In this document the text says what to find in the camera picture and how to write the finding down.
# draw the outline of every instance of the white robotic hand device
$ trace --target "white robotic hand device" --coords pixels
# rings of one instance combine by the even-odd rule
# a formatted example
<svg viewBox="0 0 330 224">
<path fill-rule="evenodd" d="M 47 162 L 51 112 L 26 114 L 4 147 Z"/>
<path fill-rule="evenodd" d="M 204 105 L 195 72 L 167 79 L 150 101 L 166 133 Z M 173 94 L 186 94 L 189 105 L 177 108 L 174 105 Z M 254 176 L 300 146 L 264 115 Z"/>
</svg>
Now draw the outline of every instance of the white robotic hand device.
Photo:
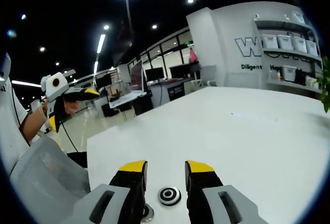
<svg viewBox="0 0 330 224">
<path fill-rule="evenodd" d="M 67 79 L 60 72 L 41 79 L 41 90 L 48 99 L 47 117 L 52 128 L 58 133 L 60 121 L 66 117 L 64 102 L 93 100 L 100 94 L 91 88 L 69 87 Z"/>
</svg>

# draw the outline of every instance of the bracelet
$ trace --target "bracelet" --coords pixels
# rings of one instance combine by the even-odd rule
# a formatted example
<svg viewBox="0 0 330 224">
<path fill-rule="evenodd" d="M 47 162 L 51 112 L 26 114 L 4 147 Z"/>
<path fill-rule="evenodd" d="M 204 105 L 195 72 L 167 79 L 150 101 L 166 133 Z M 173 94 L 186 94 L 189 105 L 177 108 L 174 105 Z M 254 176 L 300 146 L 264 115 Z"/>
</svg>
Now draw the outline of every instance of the bracelet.
<svg viewBox="0 0 330 224">
<path fill-rule="evenodd" d="M 47 113 L 45 113 L 44 107 L 45 107 L 45 103 L 44 103 L 44 102 L 41 102 L 41 103 L 40 103 L 40 106 L 39 106 L 40 114 L 41 114 L 45 119 L 47 119 Z"/>
</svg>

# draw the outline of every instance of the black and white disc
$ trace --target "black and white disc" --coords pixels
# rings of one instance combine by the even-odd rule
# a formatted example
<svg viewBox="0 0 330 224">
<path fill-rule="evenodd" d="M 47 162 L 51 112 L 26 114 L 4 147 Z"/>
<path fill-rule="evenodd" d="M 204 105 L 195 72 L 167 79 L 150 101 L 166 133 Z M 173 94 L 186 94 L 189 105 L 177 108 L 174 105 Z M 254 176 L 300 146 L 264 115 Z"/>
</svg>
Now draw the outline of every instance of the black and white disc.
<svg viewBox="0 0 330 224">
<path fill-rule="evenodd" d="M 181 200 L 181 193 L 175 187 L 165 187 L 158 192 L 158 200 L 166 206 L 174 206 Z"/>
</svg>

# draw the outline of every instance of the gray gripper base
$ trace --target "gray gripper base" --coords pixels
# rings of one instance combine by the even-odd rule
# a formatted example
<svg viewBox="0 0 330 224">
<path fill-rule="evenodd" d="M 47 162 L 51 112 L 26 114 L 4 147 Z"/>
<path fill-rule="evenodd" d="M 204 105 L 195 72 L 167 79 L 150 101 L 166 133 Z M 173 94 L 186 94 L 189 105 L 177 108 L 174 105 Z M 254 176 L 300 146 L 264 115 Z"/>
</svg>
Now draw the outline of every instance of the gray gripper base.
<svg viewBox="0 0 330 224">
<path fill-rule="evenodd" d="M 245 195 L 231 185 L 203 189 L 211 209 L 214 224 L 231 224 L 228 209 L 232 218 L 240 224 L 268 224 L 258 214 L 258 207 Z"/>
<path fill-rule="evenodd" d="M 117 224 L 129 191 L 129 188 L 101 184 L 74 205 L 72 215 L 62 224 L 94 224 L 95 221 L 92 220 L 95 218 L 101 219 L 100 222 L 98 221 L 100 224 Z M 110 201 L 107 206 L 100 206 L 102 205 L 100 199 L 104 195 L 107 195 Z"/>
</svg>

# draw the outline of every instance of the shelf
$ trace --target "shelf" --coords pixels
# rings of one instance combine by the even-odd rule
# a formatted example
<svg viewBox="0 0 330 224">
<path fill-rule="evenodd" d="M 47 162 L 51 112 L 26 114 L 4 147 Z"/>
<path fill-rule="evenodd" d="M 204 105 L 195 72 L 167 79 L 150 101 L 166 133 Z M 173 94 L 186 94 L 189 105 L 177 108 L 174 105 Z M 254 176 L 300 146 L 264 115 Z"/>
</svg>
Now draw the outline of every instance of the shelf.
<svg viewBox="0 0 330 224">
<path fill-rule="evenodd" d="M 305 58 L 309 58 L 312 60 L 322 62 L 322 58 L 319 56 L 311 55 L 311 54 L 304 53 L 304 52 L 297 51 L 297 50 L 270 49 L 267 47 L 263 47 L 262 50 L 264 53 L 279 53 L 279 54 L 287 54 L 287 55 L 297 55 L 297 56 L 302 56 Z"/>
<path fill-rule="evenodd" d="M 255 19 L 258 29 L 282 29 L 287 31 L 295 31 L 298 33 L 313 32 L 312 27 L 307 24 L 297 23 L 290 20 L 270 20 L 270 19 Z"/>
<path fill-rule="evenodd" d="M 293 87 L 293 88 L 300 88 L 303 90 L 307 90 L 307 91 L 313 91 L 316 92 L 318 94 L 322 94 L 322 90 L 314 88 L 314 87 L 309 87 L 309 86 L 302 86 L 293 82 L 288 82 L 288 81 L 277 81 L 277 80 L 271 80 L 268 79 L 267 80 L 267 84 L 271 84 L 271 85 L 281 85 L 281 86 L 288 86 L 288 87 Z"/>
</svg>

